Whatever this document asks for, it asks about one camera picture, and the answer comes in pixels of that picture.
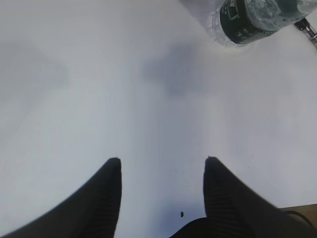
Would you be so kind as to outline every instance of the bottle label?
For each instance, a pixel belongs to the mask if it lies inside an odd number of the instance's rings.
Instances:
[[[245,0],[226,0],[220,10],[220,22],[227,37],[236,44],[247,44],[276,31],[255,27],[248,18]]]

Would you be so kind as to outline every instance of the white floor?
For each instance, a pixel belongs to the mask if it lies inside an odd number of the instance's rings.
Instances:
[[[199,14],[185,0],[0,3],[0,235],[117,156],[117,238],[203,217],[208,155],[276,206],[317,203],[317,52],[292,26],[223,49]]]

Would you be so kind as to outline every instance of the wooden surface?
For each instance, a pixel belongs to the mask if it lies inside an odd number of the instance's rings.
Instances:
[[[314,225],[314,227],[317,228],[317,204],[299,206],[299,207],[287,207],[287,208],[283,208],[282,210],[296,211],[303,214],[305,217],[307,217],[310,220],[310,222]],[[298,219],[299,221],[303,221],[303,219],[301,219],[300,217],[296,215],[291,215],[291,216],[294,217],[295,219]]]

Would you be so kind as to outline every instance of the black cable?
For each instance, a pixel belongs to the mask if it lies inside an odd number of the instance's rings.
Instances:
[[[310,220],[305,217],[303,214],[299,213],[299,212],[295,212],[295,211],[285,211],[286,214],[289,214],[289,215],[296,215],[296,216],[299,216],[300,218],[302,218],[311,228],[314,228],[314,225],[310,222]]]

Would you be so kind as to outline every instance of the plastic water bottle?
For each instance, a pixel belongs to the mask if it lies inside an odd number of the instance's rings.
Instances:
[[[293,24],[317,7],[317,0],[226,0],[207,21],[210,36],[225,46],[243,46]]]

